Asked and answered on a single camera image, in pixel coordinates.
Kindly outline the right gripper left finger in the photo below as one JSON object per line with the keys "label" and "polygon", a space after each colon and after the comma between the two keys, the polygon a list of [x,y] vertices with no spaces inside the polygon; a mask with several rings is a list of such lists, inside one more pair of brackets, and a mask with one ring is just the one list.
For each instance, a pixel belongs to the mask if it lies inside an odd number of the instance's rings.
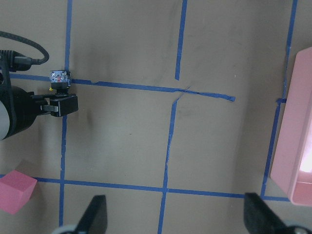
{"label": "right gripper left finger", "polygon": [[95,195],[82,218],[78,222],[75,234],[104,234],[108,226],[105,195]]}

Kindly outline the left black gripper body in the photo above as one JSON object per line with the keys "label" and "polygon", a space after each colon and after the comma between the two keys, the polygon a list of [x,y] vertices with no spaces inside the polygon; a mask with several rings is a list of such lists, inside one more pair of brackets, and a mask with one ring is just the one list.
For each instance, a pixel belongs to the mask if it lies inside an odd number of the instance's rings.
{"label": "left black gripper body", "polygon": [[41,104],[48,104],[34,92],[13,86],[10,72],[27,71],[31,68],[32,58],[16,51],[0,52],[0,137],[6,139],[28,129],[39,115],[46,114],[40,110]]}

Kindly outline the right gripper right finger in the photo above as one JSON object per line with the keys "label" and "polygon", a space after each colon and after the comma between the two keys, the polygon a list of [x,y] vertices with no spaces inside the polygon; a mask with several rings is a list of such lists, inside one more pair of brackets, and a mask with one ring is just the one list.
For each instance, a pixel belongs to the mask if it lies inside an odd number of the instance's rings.
{"label": "right gripper right finger", "polygon": [[250,234],[279,234],[287,228],[257,193],[244,195],[244,225]]}

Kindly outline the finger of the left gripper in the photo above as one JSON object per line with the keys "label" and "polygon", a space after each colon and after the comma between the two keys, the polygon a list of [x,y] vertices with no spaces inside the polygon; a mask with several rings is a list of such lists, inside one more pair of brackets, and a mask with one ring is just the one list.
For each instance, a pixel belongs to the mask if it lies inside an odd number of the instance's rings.
{"label": "finger of the left gripper", "polygon": [[78,111],[78,97],[76,95],[52,96],[48,104],[41,104],[40,110],[54,117],[63,117]]}

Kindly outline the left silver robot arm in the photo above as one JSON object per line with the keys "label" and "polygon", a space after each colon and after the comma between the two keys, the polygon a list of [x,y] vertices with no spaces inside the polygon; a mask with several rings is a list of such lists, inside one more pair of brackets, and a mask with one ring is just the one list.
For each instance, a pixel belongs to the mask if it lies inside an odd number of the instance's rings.
{"label": "left silver robot arm", "polygon": [[27,71],[37,65],[34,59],[10,50],[0,52],[0,139],[28,129],[36,117],[63,117],[78,110],[78,97],[70,94],[71,73],[50,72],[54,94],[35,95],[11,84],[10,72]]}

